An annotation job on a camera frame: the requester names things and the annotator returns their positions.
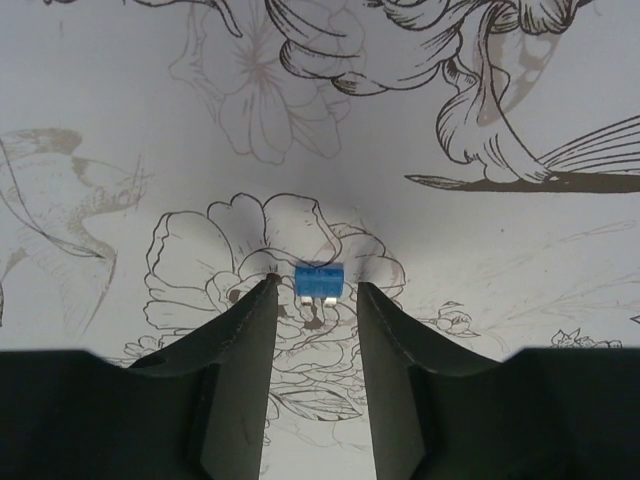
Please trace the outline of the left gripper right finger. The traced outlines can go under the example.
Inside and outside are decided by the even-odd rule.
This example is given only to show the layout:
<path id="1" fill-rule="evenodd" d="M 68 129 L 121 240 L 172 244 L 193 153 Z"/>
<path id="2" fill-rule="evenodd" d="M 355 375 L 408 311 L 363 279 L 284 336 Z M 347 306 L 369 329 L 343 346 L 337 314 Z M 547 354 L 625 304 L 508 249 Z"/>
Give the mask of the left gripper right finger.
<path id="1" fill-rule="evenodd" d="M 380 479 L 635 479 L 639 352 L 527 348 L 495 361 L 357 292 Z"/>

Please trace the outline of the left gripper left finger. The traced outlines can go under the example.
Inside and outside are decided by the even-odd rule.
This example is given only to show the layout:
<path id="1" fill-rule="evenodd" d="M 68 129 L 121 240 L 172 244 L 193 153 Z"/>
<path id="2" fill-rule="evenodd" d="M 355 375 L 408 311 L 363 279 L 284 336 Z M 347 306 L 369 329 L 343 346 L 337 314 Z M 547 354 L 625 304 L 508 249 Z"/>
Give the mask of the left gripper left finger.
<path id="1" fill-rule="evenodd" d="M 2 477 L 257 478 L 278 283 L 127 368 L 85 350 L 3 352 Z"/>

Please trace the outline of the small blue blade fuse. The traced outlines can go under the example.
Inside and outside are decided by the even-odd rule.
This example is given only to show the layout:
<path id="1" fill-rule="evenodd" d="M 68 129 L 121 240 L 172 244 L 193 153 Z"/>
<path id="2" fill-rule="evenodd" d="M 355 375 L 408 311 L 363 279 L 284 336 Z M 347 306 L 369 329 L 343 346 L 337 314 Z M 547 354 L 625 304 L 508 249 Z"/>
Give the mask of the small blue blade fuse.
<path id="1" fill-rule="evenodd" d="M 320 299 L 335 304 L 343 295 L 345 270 L 342 264 L 296 265 L 294 269 L 294 291 L 303 304 Z"/>

